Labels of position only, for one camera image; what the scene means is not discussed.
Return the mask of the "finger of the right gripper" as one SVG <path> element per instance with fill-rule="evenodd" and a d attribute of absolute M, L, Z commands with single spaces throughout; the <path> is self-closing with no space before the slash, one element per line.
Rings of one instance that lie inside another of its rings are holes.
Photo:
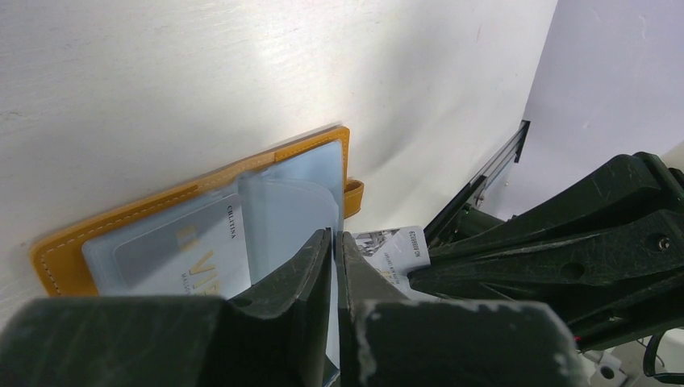
<path fill-rule="evenodd" d="M 411 287 L 452 300 L 548 305 L 582 350 L 614 347 L 683 324 L 683 217 L 635 222 L 471 257 L 438 254 Z"/>
<path fill-rule="evenodd" d="M 683 170 L 647 152 L 621 154 L 508 220 L 467 206 L 432 240 L 428 251 L 433 262 L 481 256 L 622 226 L 660 209 L 683 211 Z"/>

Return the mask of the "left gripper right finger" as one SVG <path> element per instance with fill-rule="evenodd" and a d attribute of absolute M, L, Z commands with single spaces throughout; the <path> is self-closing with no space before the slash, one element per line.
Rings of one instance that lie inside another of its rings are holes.
<path fill-rule="evenodd" d="M 568 327 L 541 302 L 416 301 L 336 237 L 344 386 L 584 386 Z"/>

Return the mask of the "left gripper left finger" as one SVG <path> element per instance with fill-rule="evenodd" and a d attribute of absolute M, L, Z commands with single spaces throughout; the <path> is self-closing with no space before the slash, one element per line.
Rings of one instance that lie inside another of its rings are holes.
<path fill-rule="evenodd" d="M 4 386 L 324 386 L 332 232 L 239 295 L 39 298 L 1 333 Z"/>

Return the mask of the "silver credit card carried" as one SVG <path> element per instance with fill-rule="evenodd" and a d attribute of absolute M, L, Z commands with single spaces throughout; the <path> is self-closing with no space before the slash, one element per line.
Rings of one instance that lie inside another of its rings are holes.
<path fill-rule="evenodd" d="M 365 260 L 409 299 L 437 299 L 435 296 L 412 289 L 408 278 L 409 273 L 431 265 L 421 227 L 368 231 L 352 236 Z"/>

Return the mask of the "yellow leather card holder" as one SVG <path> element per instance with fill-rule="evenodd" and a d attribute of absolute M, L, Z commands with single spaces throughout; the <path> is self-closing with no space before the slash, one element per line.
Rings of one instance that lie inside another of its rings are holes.
<path fill-rule="evenodd" d="M 349 137 L 315 131 L 82 220 L 37 242 L 30 261 L 51 296 L 231 298 L 360 210 Z"/>

